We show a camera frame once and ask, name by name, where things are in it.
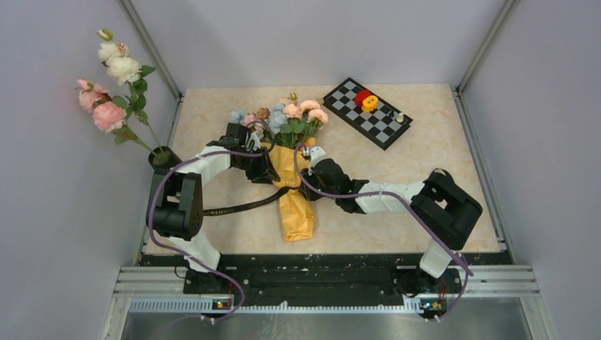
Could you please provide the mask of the black ribbon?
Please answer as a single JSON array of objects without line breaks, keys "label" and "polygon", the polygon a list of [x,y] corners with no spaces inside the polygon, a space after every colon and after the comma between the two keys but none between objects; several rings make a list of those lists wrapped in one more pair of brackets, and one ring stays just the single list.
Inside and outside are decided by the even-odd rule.
[{"label": "black ribbon", "polygon": [[205,209],[203,210],[204,216],[222,216],[222,215],[230,215],[234,213],[240,213],[248,210],[252,210],[255,208],[260,208],[261,206],[271,204],[273,202],[278,201],[284,195],[286,195],[290,190],[296,190],[297,187],[284,186],[277,190],[273,195],[264,198],[262,200],[257,200],[251,203],[244,203],[241,205],[234,205],[225,208],[213,208],[213,209]]}]

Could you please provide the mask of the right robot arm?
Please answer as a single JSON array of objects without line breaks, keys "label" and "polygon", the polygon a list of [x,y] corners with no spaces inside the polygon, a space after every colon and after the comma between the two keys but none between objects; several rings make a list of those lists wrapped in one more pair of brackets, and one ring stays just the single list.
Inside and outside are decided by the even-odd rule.
[{"label": "right robot arm", "polygon": [[448,171],[434,170],[419,183],[389,184],[351,179],[330,158],[295,170],[301,179],[300,191],[309,201],[331,198],[346,213],[407,213],[415,218],[431,240],[415,271],[399,281],[409,296],[434,292],[444,283],[451,262],[472,274],[460,252],[483,208]]}]

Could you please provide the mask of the orange paper flower bouquet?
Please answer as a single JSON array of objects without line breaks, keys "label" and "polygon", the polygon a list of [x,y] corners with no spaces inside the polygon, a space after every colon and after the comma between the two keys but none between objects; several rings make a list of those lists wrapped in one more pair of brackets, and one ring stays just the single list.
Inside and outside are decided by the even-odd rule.
[{"label": "orange paper flower bouquet", "polygon": [[269,183],[288,189],[279,198],[281,229],[287,242],[313,237],[315,214],[300,193],[301,178],[293,163],[297,161],[303,169],[308,162],[299,153],[294,153],[294,147],[316,144],[317,133],[329,120],[322,105],[321,98],[299,101],[296,94],[291,93],[272,108],[261,107],[249,113],[233,111],[230,114],[230,122],[240,123],[257,132],[262,144],[275,144],[269,157],[279,180],[270,180]]}]

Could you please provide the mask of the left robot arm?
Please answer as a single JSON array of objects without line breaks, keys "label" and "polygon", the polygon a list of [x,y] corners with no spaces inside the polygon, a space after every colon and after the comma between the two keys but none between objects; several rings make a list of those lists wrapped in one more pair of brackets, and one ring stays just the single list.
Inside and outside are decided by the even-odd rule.
[{"label": "left robot arm", "polygon": [[170,163],[152,177],[146,222],[150,235],[167,238],[170,250],[177,250],[188,262],[185,276],[188,293],[219,293],[232,286],[220,269],[220,252],[211,245],[201,227],[205,217],[231,215],[277,201],[287,191],[281,189],[268,198],[226,208],[205,209],[203,187],[218,174],[234,168],[244,171],[253,183],[278,181],[269,158],[275,143],[263,146],[257,132],[239,123],[230,123],[225,134],[209,142],[193,159]]}]

